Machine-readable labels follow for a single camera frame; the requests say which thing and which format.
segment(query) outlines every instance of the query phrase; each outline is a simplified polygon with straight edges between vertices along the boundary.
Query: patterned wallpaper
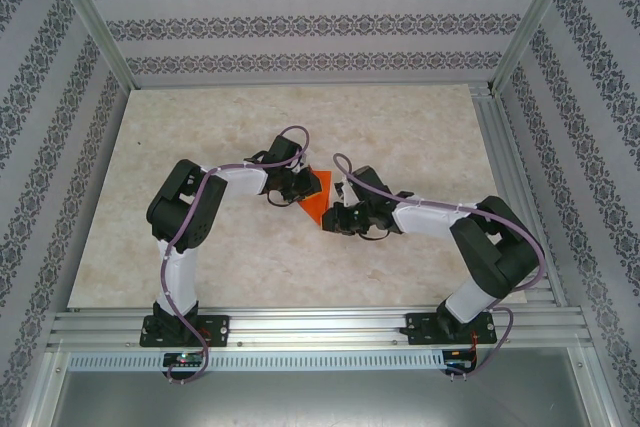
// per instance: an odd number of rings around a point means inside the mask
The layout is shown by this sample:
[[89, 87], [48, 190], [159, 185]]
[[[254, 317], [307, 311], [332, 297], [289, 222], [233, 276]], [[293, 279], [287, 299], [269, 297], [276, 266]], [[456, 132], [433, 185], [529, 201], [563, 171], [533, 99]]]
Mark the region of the patterned wallpaper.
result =
[[0, 426], [66, 307], [126, 98], [69, 0], [0, 0]]
[[489, 80], [531, 0], [94, 0], [141, 86]]
[[564, 288], [640, 425], [638, 0], [553, 0], [503, 102]]

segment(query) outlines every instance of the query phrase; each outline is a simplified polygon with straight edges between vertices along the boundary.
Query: orange object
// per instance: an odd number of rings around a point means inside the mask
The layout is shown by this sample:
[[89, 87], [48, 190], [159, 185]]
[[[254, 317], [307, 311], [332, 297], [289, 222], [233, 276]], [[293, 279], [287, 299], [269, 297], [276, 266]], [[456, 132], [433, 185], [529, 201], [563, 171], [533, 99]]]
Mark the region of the orange object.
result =
[[331, 193], [331, 171], [312, 170], [320, 180], [322, 191], [312, 195], [308, 199], [298, 202], [302, 210], [311, 217], [316, 224], [322, 227], [322, 216], [329, 209], [329, 194]]

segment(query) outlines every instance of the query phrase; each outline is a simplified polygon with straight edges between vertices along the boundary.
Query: beige floor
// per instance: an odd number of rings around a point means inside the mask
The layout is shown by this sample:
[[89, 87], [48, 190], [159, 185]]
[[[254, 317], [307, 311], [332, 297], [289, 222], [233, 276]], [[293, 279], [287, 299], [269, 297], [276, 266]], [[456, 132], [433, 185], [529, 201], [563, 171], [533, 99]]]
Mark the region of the beige floor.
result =
[[[69, 306], [150, 307], [160, 262], [145, 211], [175, 162], [237, 162], [291, 124], [310, 130], [316, 169], [337, 175], [331, 156], [341, 151], [394, 192], [468, 202], [496, 191], [464, 85], [133, 92]], [[202, 306], [434, 304], [467, 275], [452, 240], [347, 238], [256, 196], [222, 204], [197, 292]]]

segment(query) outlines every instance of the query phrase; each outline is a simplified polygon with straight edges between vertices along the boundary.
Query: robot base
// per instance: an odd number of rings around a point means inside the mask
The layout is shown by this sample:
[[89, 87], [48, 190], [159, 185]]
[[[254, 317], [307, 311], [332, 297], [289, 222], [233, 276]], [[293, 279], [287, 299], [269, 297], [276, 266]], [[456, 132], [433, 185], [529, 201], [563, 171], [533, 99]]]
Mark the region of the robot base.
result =
[[[226, 347], [229, 338], [228, 315], [198, 315], [198, 304], [185, 315], [207, 341], [209, 347]], [[202, 347], [200, 341], [180, 320], [153, 305], [153, 315], [147, 315], [140, 334], [141, 347]]]
[[436, 312], [416, 312], [405, 316], [407, 327], [400, 333], [407, 335], [409, 345], [452, 345], [470, 344], [472, 335], [477, 335], [478, 344], [495, 344], [498, 341], [493, 317], [489, 312], [482, 312], [459, 331], [447, 334], [438, 323]]

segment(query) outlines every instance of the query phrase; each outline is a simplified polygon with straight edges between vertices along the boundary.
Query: robotic arm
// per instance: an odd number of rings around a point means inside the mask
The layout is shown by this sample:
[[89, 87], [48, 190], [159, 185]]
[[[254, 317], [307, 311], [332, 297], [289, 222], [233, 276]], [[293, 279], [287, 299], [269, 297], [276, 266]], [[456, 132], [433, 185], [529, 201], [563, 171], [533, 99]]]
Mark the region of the robotic arm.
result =
[[[353, 176], [391, 194], [369, 166], [356, 170]], [[468, 326], [485, 309], [504, 299], [538, 266], [537, 254], [526, 239], [482, 215], [420, 205], [419, 197], [411, 192], [397, 195], [408, 202], [394, 201], [351, 181], [336, 184], [336, 190], [343, 202], [334, 203], [324, 214], [323, 230], [363, 236], [371, 226], [376, 226], [396, 234], [453, 237], [470, 278], [438, 307], [435, 322], [429, 324], [431, 332], [426, 335], [434, 339], [433, 343], [441, 343], [439, 339], [443, 338], [452, 343], [460, 338], [468, 339]], [[498, 197], [490, 196], [478, 204], [464, 206], [500, 216], [526, 231], [513, 211]]]
[[[192, 333], [175, 315], [168, 295], [179, 313], [191, 325], [198, 325], [198, 300], [195, 292], [198, 247], [209, 235], [223, 199], [269, 195], [275, 190], [287, 204], [291, 204], [321, 191], [321, 183], [306, 164], [304, 155], [290, 164], [267, 167], [282, 164], [301, 150], [299, 144], [278, 135], [268, 151], [258, 152], [245, 159], [244, 167], [219, 170], [208, 177], [191, 221], [169, 253], [164, 275], [167, 292], [165, 289], [161, 290], [153, 305], [153, 316], [145, 319], [141, 345], [176, 346], [194, 342]], [[152, 234], [158, 241], [163, 259], [169, 242], [174, 239], [187, 217], [190, 201], [205, 179], [207, 170], [190, 160], [179, 161], [147, 210], [147, 221], [151, 224]]]

